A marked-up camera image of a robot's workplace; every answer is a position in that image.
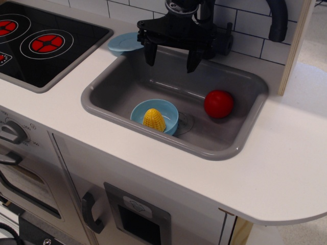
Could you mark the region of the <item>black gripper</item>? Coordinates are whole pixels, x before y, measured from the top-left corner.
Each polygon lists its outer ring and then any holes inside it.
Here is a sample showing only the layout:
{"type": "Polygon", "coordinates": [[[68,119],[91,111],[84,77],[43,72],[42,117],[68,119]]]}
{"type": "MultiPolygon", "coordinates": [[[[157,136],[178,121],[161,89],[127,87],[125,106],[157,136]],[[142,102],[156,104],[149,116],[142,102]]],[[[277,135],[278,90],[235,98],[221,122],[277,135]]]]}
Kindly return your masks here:
{"type": "Polygon", "coordinates": [[[211,31],[196,24],[191,18],[166,14],[157,19],[140,20],[137,40],[144,44],[146,63],[155,63],[157,46],[188,50],[187,73],[195,71],[201,62],[204,50],[211,47],[215,38],[211,31]]]}

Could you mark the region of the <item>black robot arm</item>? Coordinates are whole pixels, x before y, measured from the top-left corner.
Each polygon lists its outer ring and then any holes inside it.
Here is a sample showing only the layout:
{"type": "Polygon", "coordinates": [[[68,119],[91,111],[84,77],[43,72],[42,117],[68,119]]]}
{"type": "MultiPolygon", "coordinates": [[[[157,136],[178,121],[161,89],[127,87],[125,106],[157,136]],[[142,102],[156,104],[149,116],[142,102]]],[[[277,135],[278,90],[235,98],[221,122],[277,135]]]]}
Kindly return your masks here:
{"type": "Polygon", "coordinates": [[[200,6],[212,10],[213,4],[211,1],[165,1],[166,15],[140,20],[137,23],[137,40],[144,46],[146,63],[154,65],[159,45],[173,47],[189,52],[186,69],[188,73],[194,72],[204,53],[211,48],[215,36],[203,26],[204,23],[212,23],[210,17],[199,23],[194,22],[193,18],[200,6]]]}

